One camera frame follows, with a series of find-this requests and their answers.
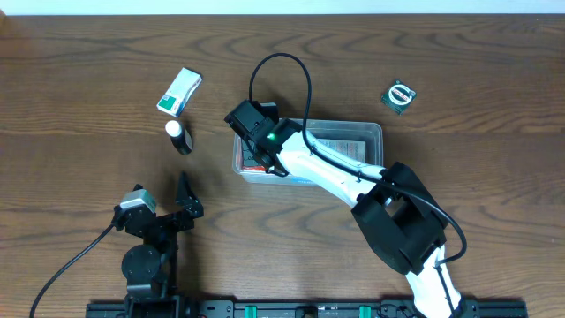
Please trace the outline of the red medicine box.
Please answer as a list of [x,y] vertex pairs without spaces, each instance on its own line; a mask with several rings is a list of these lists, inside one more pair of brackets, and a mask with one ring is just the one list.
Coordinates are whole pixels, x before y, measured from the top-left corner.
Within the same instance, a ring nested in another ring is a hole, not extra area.
[[251,150],[238,136],[235,137],[234,161],[237,169],[241,171],[265,171],[265,168],[254,159]]

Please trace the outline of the blue fever patch box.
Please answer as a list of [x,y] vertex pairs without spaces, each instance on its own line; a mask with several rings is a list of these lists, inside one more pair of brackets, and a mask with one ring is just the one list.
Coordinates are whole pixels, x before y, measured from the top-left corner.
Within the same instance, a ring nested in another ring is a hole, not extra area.
[[296,185],[305,185],[305,186],[316,186],[317,185],[315,182],[312,182],[311,180],[309,180],[307,178],[301,178],[301,177],[296,177],[296,176],[292,176],[290,178],[290,182],[292,184],[296,184]]

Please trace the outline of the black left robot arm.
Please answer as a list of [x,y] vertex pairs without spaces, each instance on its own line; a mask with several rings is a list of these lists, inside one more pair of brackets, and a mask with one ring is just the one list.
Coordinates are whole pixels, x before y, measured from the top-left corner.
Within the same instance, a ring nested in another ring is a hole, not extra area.
[[158,216],[154,197],[136,185],[114,207],[115,228],[142,239],[121,263],[127,282],[122,317],[181,318],[196,313],[177,291],[177,234],[191,230],[194,220],[204,216],[185,172],[179,176],[176,204],[177,212]]

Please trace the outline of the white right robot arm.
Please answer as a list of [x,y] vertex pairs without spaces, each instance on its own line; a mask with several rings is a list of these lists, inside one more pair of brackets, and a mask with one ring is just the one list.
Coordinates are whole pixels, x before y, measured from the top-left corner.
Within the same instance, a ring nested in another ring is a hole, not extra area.
[[406,277],[424,317],[457,317],[462,296],[447,270],[445,229],[454,224],[414,171],[364,163],[325,145],[294,120],[245,100],[225,122],[265,171],[313,182],[347,204],[371,250]]

